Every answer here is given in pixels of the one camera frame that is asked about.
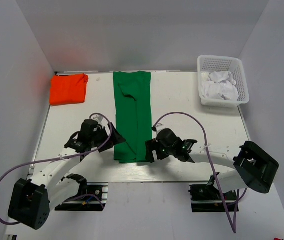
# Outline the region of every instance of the white wall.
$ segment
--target white wall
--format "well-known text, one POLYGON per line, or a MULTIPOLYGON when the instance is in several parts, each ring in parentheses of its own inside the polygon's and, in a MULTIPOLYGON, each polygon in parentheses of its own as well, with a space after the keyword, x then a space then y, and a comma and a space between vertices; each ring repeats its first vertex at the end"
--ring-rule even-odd
POLYGON ((17 0, 54 71, 194 70, 238 57, 268 0, 17 0))
POLYGON ((241 109, 251 139, 280 164, 275 186, 284 207, 284 1, 270 0, 240 59, 250 94, 241 109))
MULTIPOLYGON (((14 0, 0 0, 0 176, 31 160, 48 105, 52 69, 14 0)), ((0 215, 6 220, 14 182, 0 187, 0 215)), ((0 224, 0 239, 4 233, 0 224)))

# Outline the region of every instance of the white table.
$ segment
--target white table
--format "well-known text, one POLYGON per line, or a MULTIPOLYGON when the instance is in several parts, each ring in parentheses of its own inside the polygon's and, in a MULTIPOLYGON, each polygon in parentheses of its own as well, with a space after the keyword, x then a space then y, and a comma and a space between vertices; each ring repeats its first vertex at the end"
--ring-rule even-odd
MULTIPOLYGON (((185 112, 202 123, 207 132, 208 142, 212 145, 238 147, 247 140, 237 108, 201 106, 197 91, 197 73, 151 74, 152 123, 165 113, 185 112)), ((89 74, 85 103, 50 108, 36 159, 56 157, 69 137, 79 131, 82 122, 95 112, 104 114, 115 125, 112 73, 89 74)), ((204 145, 201 129, 190 118, 171 115, 161 123, 172 129, 181 139, 196 139, 198 145, 204 145)), ((46 164, 36 165, 34 174, 45 166, 46 164)), ((229 170, 221 166, 217 166, 216 169, 221 173, 229 170)), ((155 163, 119 164, 113 160, 113 149, 87 156, 74 170, 91 183, 198 182, 208 180, 212 173, 207 163, 184 163, 173 157, 155 163)))
MULTIPOLYGON (((211 144, 238 146, 247 140, 237 109, 200 105, 194 72, 153 72, 151 106, 153 122, 172 111, 193 115, 203 124, 211 144)), ((36 159, 58 155, 93 112, 101 112, 115 123, 111 73, 89 75, 84 104, 50 108, 36 159)), ((203 144, 202 133, 192 120, 178 115, 161 122, 182 139, 197 139, 203 144)), ((36 165, 34 172, 44 167, 36 165)), ((226 171, 223 167, 216 169, 226 171)), ((18 240, 284 239, 284 211, 274 186, 268 194, 248 191, 239 203, 237 234, 232 233, 223 212, 191 213, 189 186, 184 181, 206 181, 211 174, 206 163, 170 158, 152 164, 119 164, 108 151, 97 158, 88 156, 77 170, 89 182, 109 183, 103 212, 52 211, 41 229, 19 224, 9 226, 6 234, 17 235, 18 240)))

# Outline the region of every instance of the orange cloth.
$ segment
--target orange cloth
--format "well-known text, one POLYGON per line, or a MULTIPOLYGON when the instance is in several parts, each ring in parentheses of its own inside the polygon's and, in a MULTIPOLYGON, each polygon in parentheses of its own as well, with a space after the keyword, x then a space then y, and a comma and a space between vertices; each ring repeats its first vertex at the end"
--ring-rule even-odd
POLYGON ((79 104, 85 101, 88 76, 77 74, 54 76, 51 79, 50 104, 79 104))

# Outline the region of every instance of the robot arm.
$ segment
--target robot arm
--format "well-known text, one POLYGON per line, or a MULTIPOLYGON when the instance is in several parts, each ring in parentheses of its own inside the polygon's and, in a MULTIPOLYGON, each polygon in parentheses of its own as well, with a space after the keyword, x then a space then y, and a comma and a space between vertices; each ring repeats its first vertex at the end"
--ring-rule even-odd
MULTIPOLYGON (((240 149, 233 146, 204 146, 193 139, 181 140, 170 129, 156 125, 156 138, 147 141, 146 160, 154 162, 153 151, 158 160, 173 156, 181 162, 208 163, 206 148, 213 164, 230 168, 229 172, 218 175, 223 193, 250 188, 256 192, 269 192, 278 163, 251 141, 246 141, 240 149)), ((207 187, 217 189, 213 177, 207 187)))
MULTIPOLYGON (((108 142, 98 151, 101 153, 125 139, 116 131, 113 124, 108 142)), ((72 169, 80 164, 92 148, 101 146, 108 138, 101 119, 96 117, 84 120, 79 132, 75 132, 60 153, 61 160, 49 165, 28 180, 20 179, 14 185, 8 216, 35 230, 46 222, 50 211, 65 200, 85 194, 82 192, 86 179, 73 174, 72 169)))

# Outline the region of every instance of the white basket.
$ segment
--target white basket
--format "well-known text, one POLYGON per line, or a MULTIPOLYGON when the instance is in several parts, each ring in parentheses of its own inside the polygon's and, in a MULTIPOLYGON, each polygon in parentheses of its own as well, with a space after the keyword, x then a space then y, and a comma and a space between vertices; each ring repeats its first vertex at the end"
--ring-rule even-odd
POLYGON ((197 58, 197 82, 198 94, 201 98, 202 105, 233 108, 239 104, 246 104, 249 101, 243 65, 242 62, 237 58, 209 55, 199 56, 197 58), (235 87, 239 95, 237 101, 209 99, 202 96, 202 81, 207 79, 208 74, 221 71, 230 71, 232 73, 233 79, 236 82, 235 87))

